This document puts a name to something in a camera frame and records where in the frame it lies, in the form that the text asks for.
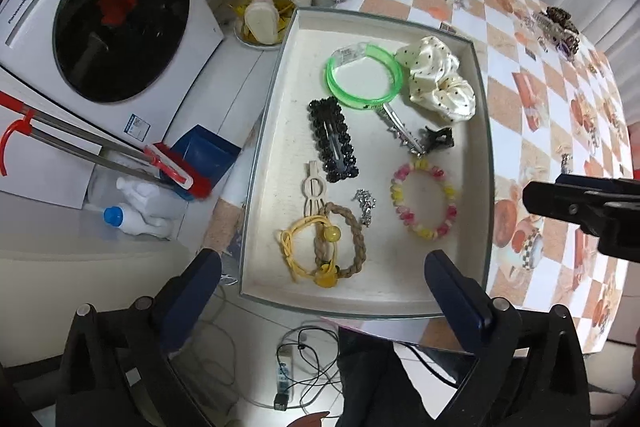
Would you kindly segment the white blue-capped bottle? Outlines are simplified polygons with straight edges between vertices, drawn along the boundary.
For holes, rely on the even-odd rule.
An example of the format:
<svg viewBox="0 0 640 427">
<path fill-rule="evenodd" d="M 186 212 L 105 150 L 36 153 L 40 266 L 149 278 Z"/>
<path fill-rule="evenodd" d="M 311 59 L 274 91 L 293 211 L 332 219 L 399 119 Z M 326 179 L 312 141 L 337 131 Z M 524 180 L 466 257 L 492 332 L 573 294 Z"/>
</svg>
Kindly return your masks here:
<svg viewBox="0 0 640 427">
<path fill-rule="evenodd" d="M 174 231 L 174 222 L 164 218 L 145 218 L 127 204 L 105 208 L 103 220 L 107 225 L 133 236 L 151 235 L 157 239 L 168 239 Z"/>
</svg>

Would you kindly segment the patterned checkered tablecloth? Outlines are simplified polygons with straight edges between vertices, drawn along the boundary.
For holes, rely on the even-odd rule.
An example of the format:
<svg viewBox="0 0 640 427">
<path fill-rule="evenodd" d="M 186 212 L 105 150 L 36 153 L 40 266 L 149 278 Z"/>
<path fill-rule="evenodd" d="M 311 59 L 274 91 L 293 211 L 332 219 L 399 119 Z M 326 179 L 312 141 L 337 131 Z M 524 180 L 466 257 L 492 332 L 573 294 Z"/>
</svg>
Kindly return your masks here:
<svg viewBox="0 0 640 427">
<path fill-rule="evenodd" d="M 608 59 L 588 41 L 566 58 L 533 19 L 539 0 L 336 0 L 345 10 L 450 29 L 474 44 L 488 102 L 496 174 L 488 286 L 527 309 L 570 310 L 582 350 L 600 351 L 628 265 L 599 253 L 576 225 L 531 215 L 521 196 L 561 173 L 627 178 L 631 148 Z"/>
</svg>

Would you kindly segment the white washing machine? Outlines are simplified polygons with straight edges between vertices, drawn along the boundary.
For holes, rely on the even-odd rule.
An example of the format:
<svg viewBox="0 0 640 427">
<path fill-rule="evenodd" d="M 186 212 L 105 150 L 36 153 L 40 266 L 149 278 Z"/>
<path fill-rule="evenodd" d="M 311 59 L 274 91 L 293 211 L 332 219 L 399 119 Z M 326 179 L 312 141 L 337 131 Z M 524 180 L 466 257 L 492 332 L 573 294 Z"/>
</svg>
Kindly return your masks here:
<svg viewBox="0 0 640 427">
<path fill-rule="evenodd" d="M 165 136 L 222 32 L 205 0 L 2 0 L 1 63 L 132 145 Z"/>
</svg>

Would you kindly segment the white power strip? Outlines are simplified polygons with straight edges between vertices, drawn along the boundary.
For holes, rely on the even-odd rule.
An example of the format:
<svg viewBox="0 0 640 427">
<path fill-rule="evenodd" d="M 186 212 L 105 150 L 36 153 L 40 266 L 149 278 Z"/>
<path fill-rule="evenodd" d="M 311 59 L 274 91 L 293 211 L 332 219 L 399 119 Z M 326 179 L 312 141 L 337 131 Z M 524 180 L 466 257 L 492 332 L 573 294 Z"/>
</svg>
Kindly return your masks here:
<svg viewBox="0 0 640 427">
<path fill-rule="evenodd" d="M 273 399 L 276 411 L 285 411 L 292 400 L 293 378 L 293 350 L 287 343 L 277 347 L 277 392 Z"/>
</svg>

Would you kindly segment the white shallow tray box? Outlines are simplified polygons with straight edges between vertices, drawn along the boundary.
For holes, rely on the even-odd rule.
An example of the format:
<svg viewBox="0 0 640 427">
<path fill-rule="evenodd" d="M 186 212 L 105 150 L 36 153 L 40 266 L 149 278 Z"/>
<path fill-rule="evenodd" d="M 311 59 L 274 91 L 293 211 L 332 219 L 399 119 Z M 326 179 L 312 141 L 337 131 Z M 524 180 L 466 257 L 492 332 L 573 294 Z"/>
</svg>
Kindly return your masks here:
<svg viewBox="0 0 640 427">
<path fill-rule="evenodd" d="M 303 183 L 309 163 L 319 156 L 308 106 L 329 93 L 324 68 L 330 55 L 359 43 L 396 51 L 429 32 L 405 20 L 354 11 L 296 12 L 271 81 L 250 175 L 242 245 L 244 297 L 336 317 L 436 317 L 439 306 L 423 276 L 424 259 L 435 249 L 445 251 L 467 277 L 486 282 L 495 190 L 486 94 L 472 42 L 449 34 L 442 34 L 442 42 L 459 59 L 461 75 L 476 96 L 473 118 L 452 128 L 454 146 L 428 156 L 454 189 L 458 215 L 451 230 L 428 241 L 402 223 L 390 198 L 390 182 L 409 160 L 409 151 L 373 110 L 345 108 L 359 173 L 330 184 L 326 197 L 350 209 L 357 208 L 360 190 L 375 198 L 371 224 L 363 231 L 367 258 L 362 270 L 332 288 L 319 287 L 293 277 L 278 241 L 303 214 Z"/>
</svg>

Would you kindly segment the small silver charm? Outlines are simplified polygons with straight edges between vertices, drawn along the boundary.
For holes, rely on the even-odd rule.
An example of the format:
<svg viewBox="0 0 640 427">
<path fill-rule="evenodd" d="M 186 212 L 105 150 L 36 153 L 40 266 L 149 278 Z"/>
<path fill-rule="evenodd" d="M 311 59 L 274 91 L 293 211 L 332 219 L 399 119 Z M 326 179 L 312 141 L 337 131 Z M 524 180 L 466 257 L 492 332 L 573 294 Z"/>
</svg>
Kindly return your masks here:
<svg viewBox="0 0 640 427">
<path fill-rule="evenodd" d="M 573 155 L 571 153 L 562 153 L 560 166 L 562 174 L 571 174 L 573 172 Z"/>
</svg>

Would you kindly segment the silver chain charm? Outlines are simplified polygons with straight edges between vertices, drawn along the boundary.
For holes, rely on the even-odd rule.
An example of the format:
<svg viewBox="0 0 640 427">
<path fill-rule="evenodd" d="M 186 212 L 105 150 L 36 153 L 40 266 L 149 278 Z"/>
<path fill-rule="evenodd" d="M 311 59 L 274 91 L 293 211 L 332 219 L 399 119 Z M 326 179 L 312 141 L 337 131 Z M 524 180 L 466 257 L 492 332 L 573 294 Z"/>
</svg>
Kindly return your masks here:
<svg viewBox="0 0 640 427">
<path fill-rule="evenodd" d="M 376 206 L 376 199 L 368 190 L 358 188 L 354 199 L 358 202 L 360 208 L 360 225 L 369 228 L 372 222 L 372 211 Z"/>
</svg>

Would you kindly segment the cream polka dot scrunchie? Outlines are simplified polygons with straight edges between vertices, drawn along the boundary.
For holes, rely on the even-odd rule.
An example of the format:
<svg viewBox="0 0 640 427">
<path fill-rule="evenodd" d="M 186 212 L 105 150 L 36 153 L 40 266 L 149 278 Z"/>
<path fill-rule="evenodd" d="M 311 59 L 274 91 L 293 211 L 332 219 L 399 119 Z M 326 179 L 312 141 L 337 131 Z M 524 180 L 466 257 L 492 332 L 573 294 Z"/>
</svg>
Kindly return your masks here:
<svg viewBox="0 0 640 427">
<path fill-rule="evenodd" d="M 423 37 L 397 50 L 395 58 L 407 71 L 412 103 L 449 124 L 468 121 L 475 115 L 475 92 L 459 74 L 459 59 L 442 40 Z"/>
</svg>

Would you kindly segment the black beaded hair clip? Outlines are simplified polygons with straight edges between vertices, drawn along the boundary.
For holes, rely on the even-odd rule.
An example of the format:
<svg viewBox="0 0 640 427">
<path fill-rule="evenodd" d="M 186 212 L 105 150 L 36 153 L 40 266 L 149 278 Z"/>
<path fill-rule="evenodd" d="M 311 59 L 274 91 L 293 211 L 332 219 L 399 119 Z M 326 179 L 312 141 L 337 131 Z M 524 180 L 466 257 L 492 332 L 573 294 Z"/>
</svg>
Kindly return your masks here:
<svg viewBox="0 0 640 427">
<path fill-rule="evenodd" d="M 345 116 L 335 96 L 311 100 L 307 106 L 319 159 L 330 183 L 359 176 Z"/>
</svg>

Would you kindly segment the small black claw clip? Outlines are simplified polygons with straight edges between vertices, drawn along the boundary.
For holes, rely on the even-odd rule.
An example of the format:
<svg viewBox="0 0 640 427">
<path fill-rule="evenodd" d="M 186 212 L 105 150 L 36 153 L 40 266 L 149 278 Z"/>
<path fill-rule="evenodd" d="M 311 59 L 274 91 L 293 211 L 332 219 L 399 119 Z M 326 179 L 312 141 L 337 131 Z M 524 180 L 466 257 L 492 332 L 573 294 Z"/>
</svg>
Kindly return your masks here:
<svg viewBox="0 0 640 427">
<path fill-rule="evenodd" d="M 420 143 L 425 154 L 431 154 L 436 150 L 448 150 L 454 147 L 454 135 L 450 127 L 433 130 L 425 126 L 420 131 Z"/>
</svg>

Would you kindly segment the silver spiked hair clip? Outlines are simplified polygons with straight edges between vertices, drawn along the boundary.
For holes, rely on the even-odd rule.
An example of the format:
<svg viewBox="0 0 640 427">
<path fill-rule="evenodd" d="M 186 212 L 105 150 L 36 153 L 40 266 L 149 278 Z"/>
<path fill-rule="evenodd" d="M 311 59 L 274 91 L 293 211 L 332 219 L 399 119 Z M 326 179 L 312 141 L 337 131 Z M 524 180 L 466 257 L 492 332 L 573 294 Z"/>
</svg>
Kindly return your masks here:
<svg viewBox="0 0 640 427">
<path fill-rule="evenodd" d="M 425 155 L 425 150 L 421 142 L 411 134 L 395 111 L 390 107 L 390 104 L 383 104 L 376 111 L 378 112 L 378 116 L 386 122 L 387 129 L 393 133 L 394 137 L 400 141 L 402 146 L 408 148 L 412 155 L 418 157 Z"/>
</svg>

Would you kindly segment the blue dustpan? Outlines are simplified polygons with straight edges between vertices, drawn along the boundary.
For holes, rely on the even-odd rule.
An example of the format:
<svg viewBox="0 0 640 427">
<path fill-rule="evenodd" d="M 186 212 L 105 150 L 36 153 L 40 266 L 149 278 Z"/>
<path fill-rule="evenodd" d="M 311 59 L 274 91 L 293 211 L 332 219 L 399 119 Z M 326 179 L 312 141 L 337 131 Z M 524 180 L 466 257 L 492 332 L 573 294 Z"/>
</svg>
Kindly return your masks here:
<svg viewBox="0 0 640 427">
<path fill-rule="evenodd" d="M 197 124 L 169 147 L 214 188 L 233 166 L 241 149 Z"/>
</svg>

